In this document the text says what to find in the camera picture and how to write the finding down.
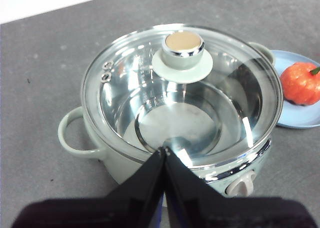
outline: gray table surface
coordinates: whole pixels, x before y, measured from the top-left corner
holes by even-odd
[[[108,43],[166,23],[216,28],[320,62],[320,0],[94,0],[1,25],[1,227],[48,198],[100,197],[117,184],[97,160],[59,144],[61,118],[80,106],[81,80]],[[276,127],[254,196],[302,202],[320,223],[320,127]],[[89,141],[75,121],[68,141]],[[169,227],[166,214],[161,227]]]

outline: electric hot pot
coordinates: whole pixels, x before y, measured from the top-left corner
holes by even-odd
[[[248,196],[267,159],[283,105],[274,57],[263,45],[195,25],[124,35],[89,65],[81,107],[60,122],[70,154],[103,161],[122,183],[159,147],[170,147],[225,196]],[[65,141],[83,118],[93,150]]]

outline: small pumpkin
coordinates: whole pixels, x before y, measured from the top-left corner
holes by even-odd
[[[297,105],[320,101],[320,67],[309,62],[296,62],[280,76],[283,95]]]

